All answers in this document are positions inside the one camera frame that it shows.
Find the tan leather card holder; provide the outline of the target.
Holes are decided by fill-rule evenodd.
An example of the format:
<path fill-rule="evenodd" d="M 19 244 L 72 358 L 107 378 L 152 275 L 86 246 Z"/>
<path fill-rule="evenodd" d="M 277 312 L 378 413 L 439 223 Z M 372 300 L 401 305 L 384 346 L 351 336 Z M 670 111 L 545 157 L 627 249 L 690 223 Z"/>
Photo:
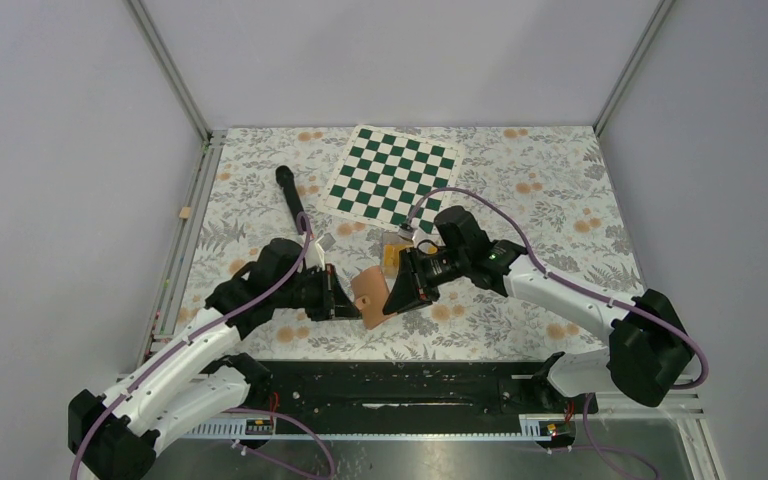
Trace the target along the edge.
<path fill-rule="evenodd" d="M 350 282 L 354 293 L 354 304 L 359 310 L 367 330 L 373 330 L 394 314 L 383 312 L 384 304 L 390 295 L 385 275 L 379 266 L 361 271 Z"/>

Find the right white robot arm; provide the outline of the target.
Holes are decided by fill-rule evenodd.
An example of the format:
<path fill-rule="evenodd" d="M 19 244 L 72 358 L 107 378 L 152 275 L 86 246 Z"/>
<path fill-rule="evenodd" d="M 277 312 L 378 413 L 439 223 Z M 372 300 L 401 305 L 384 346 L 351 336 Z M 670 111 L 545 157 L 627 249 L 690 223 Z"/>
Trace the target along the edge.
<path fill-rule="evenodd" d="M 691 362 L 684 328 L 669 299 L 652 289 L 639 296 L 611 292 L 539 269 L 529 250 L 489 239 L 461 206 L 438 214 L 443 244 L 435 253 L 414 246 L 399 255 L 385 315 L 429 306 L 441 285 L 467 278 L 483 290 L 538 305 L 594 335 L 604 348 L 556 353 L 544 362 L 533 386 L 535 402 L 557 412 L 573 397 L 619 392 L 646 407 L 659 406 Z"/>

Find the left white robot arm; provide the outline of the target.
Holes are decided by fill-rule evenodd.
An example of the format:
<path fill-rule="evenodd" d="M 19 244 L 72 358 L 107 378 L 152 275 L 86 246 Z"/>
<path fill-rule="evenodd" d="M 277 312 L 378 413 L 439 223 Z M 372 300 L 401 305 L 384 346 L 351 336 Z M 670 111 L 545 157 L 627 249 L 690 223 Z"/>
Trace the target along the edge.
<path fill-rule="evenodd" d="M 70 401 L 71 478 L 140 479 L 166 446 L 214 415 L 240 405 L 274 410 L 280 399 L 272 372 L 230 350 L 282 309 L 313 321 L 361 316 L 317 244 L 272 240 L 133 373 L 102 394 L 83 390 Z"/>

